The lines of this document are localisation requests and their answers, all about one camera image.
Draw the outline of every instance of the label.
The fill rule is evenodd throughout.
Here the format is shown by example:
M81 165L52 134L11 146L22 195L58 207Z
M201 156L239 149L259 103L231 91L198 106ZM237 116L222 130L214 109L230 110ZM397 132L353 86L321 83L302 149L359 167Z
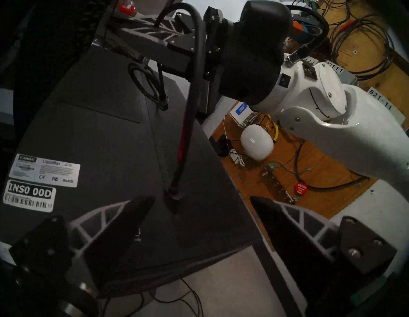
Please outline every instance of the label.
M17 154L9 177L29 182L77 187L80 164Z
M245 110L245 108L247 108L248 107L248 105L246 105L244 102L241 104L241 106L236 110L236 113L238 114L238 115L240 115L244 110Z
M304 58L303 60L306 61L306 62L309 62L309 63L311 63L311 64L313 64L313 65L316 65L316 64L319 63L319 61L318 61L317 59L312 58L312 57L310 57L310 56ZM334 70L334 72L335 72L336 74L341 74L341 73L345 70L345 69L342 68L341 66L339 66L339 65L337 65L337 64L335 64L334 62L331 62L331 61L329 61L329 60L326 60L325 63L328 64L328 65L330 65L330 67Z
M10 248L11 248L11 245L0 241L0 259L2 259L3 261L6 261L7 263L16 265L16 263L14 262L9 252Z
M405 116L388 99L386 99L384 95L382 95L374 87L369 88L368 94L378 100L382 105L384 105L400 125L403 124L406 119Z
M3 203L24 209L52 212L55 193L54 187L9 180L4 190Z
M294 186L294 190L298 195L302 196L308 191L308 186L304 183L297 183L297 185Z
M331 66L331 68L334 70L336 74L341 74L345 69L342 68L341 66L335 64L334 62L326 60L325 63Z

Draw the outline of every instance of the orange component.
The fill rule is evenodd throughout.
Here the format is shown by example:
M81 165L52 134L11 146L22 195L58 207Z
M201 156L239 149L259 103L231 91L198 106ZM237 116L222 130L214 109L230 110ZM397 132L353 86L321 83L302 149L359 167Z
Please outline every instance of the orange component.
M301 34L303 33L303 26L300 22L293 21L291 33L295 36L301 36Z
M355 23L356 23L356 20L349 21L349 22L345 23L339 30L340 30L341 32L343 32L343 31L345 31L349 26L351 26L352 24L355 24Z

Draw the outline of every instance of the cable bundle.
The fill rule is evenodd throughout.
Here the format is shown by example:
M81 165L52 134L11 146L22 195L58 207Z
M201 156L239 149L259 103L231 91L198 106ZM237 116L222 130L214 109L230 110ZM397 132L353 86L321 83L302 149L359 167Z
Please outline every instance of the cable bundle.
M346 18L343 21L331 24L331 25L336 25L336 27L334 28L330 36L331 45L333 47L333 52L332 52L333 61L337 63L337 57L339 55L339 50L341 48L341 45L353 31L359 28L362 28L363 30L366 30L366 31L370 31L378 35L379 37L381 37L382 40L384 41L384 47L385 47L384 56L385 57L379 64L377 64L376 66L370 69L362 70L358 72L353 72L351 70L348 70L348 71L352 74L355 74L359 81L373 78L376 75L383 73L385 70L387 70L391 66L392 61L393 61L393 52L395 50L395 45L393 44L392 38L390 37L390 35L384 28L382 28L380 25L373 22L372 20L368 19L369 17L379 16L379 15L368 14L362 18L357 18L351 13L349 9L348 1L345 2L345 5L346 5L346 10L347 10ZM350 17L353 17L355 20L348 21Z

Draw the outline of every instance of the barcode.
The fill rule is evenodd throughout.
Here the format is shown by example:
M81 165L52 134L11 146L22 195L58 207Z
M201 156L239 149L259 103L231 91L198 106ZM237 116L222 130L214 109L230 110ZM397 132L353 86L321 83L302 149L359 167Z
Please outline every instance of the barcode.
M5 195L4 200L8 202L13 202L15 204L21 204L21 205L26 205L26 206L31 206L31 207L38 207L38 208L47 207L46 202L41 202L41 201L32 200L28 198L21 198L21 197L17 197L13 195L8 195L8 194Z

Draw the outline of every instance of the red stripe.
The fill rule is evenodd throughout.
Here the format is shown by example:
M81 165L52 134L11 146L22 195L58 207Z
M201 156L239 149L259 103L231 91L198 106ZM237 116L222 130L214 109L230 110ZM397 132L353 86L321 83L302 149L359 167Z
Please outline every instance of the red stripe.
M186 125L186 118L185 118L185 120L183 121L182 136L180 138L178 164L180 164L182 162L182 159L183 159L184 144L185 144L184 137L186 135L186 129L187 129L187 125Z

